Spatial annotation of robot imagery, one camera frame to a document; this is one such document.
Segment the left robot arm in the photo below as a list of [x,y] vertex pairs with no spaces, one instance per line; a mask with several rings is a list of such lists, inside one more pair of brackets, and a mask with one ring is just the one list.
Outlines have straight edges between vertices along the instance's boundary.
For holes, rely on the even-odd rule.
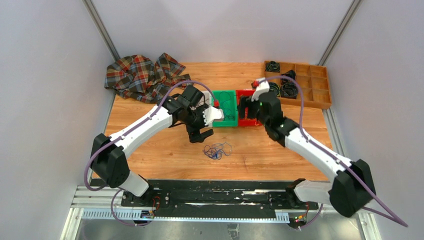
[[84,172],[87,174],[88,169],[93,170],[108,187],[130,192],[140,206],[149,206],[153,201],[153,188],[147,180],[130,170],[128,158],[155,134],[177,124],[186,126],[191,143],[202,143],[211,136],[213,130],[200,130],[222,120],[224,114],[217,100],[199,105],[205,97],[202,91],[189,85],[182,94],[166,94],[151,111],[123,130],[110,136],[99,134],[94,138]]

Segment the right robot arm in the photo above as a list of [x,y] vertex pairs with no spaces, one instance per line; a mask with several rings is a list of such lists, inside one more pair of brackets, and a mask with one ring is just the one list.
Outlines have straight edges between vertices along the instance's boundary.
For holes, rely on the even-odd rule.
[[238,108],[243,117],[260,122],[267,135],[317,167],[327,182],[298,179],[286,191],[286,203],[294,209],[305,202],[331,205],[344,217],[351,217],[376,195],[370,166],[339,155],[310,136],[296,121],[284,116],[280,101],[272,93],[257,100],[242,96]]

